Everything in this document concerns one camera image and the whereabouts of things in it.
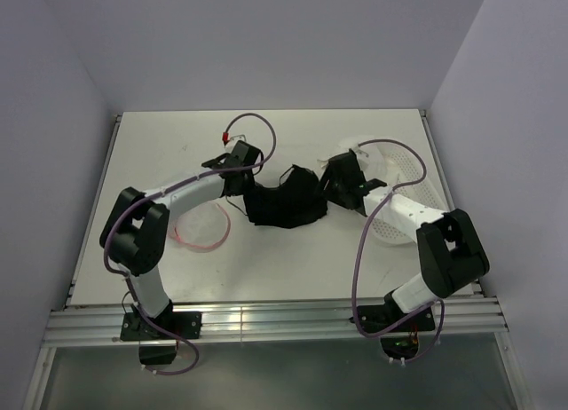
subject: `glass panel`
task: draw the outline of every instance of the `glass panel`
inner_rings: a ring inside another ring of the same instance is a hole
[[[514,408],[493,335],[443,337],[404,368],[363,339],[200,350],[199,366],[180,376],[140,371],[135,347],[58,350],[42,409]]]

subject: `white perforated plate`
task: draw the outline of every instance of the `white perforated plate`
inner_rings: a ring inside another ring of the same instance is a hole
[[[388,185],[394,186],[402,182],[417,179],[422,175],[420,163],[403,147],[391,143],[379,143],[376,144],[376,147],[383,155],[387,166],[386,180],[382,177],[379,177],[379,179],[382,179]],[[374,172],[365,170],[365,177],[371,178],[378,176],[376,176]],[[418,185],[400,188],[398,193],[434,209],[447,209],[428,177]],[[412,241],[406,234],[401,233],[395,227],[379,219],[374,220],[371,224],[371,232],[377,239],[388,244],[396,245]]]

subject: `black mounting bracket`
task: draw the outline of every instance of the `black mounting bracket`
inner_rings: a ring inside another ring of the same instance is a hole
[[[132,187],[121,191],[100,234],[100,247],[105,247],[108,234],[122,213],[144,196],[144,193]],[[127,267],[132,275],[152,271],[163,255],[169,218],[170,211],[163,204],[148,201],[136,208],[114,235],[108,254],[110,259]],[[135,219],[142,220],[141,226],[134,225]]]
[[[489,271],[489,260],[469,215],[454,209],[416,230],[422,277],[432,293],[446,298]],[[454,243],[449,249],[447,243]]]
[[[319,181],[319,190],[327,201],[342,208],[355,210],[364,217],[367,214],[363,197],[381,186],[386,184],[379,179],[369,181],[365,179],[357,155],[352,150],[329,159]]]
[[[214,159],[207,160],[201,166],[212,170],[252,166],[260,154],[261,151],[255,146],[244,141],[237,141],[230,154],[221,154]],[[252,170],[222,173],[221,178],[225,180],[223,195],[229,197],[242,195],[247,188],[255,183]]]
[[[201,332],[201,313],[198,311],[173,312],[171,324],[167,328],[169,331],[183,337],[184,339],[199,339]],[[144,342],[156,340],[168,340],[169,336],[156,331],[153,327],[146,324],[140,317],[136,308],[133,312],[127,312],[122,319],[121,341],[122,342]]]
[[[367,333],[380,332],[406,315],[392,299],[392,292],[384,297],[384,304],[382,305],[358,306],[357,314],[363,330]],[[349,318],[349,321],[353,323],[353,317]],[[395,327],[392,332],[431,332],[435,328],[434,314],[432,309],[428,308]]]

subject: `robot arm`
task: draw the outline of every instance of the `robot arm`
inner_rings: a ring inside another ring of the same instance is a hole
[[[489,271],[489,262],[467,213],[445,213],[392,195],[378,179],[367,181],[353,151],[328,161],[320,187],[328,201],[393,225],[418,245],[421,272],[385,297],[389,325],[424,304],[446,298]]]
[[[211,169],[225,170],[252,166],[259,155],[260,150],[246,142],[238,141],[230,154],[223,154],[204,162],[203,169],[197,173]],[[176,323],[173,305],[163,289],[158,269],[158,262],[165,247],[169,220],[176,219],[206,201],[224,195],[242,194],[252,184],[254,184],[252,172],[243,170],[201,177],[171,193],[165,193],[171,185],[145,191],[130,187],[118,196],[100,236],[101,247],[105,247],[111,228],[127,209],[147,195],[162,193],[161,197],[136,208],[131,217],[127,217],[122,222],[112,237],[109,250],[110,259],[119,264],[120,269],[129,275],[139,303],[158,326],[172,328],[172,323]]]

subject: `black fabric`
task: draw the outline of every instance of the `black fabric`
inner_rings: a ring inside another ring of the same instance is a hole
[[[318,191],[318,177],[293,165],[283,184],[265,188],[260,184],[243,194],[248,220],[255,225],[295,228],[311,224],[327,214],[327,201]]]

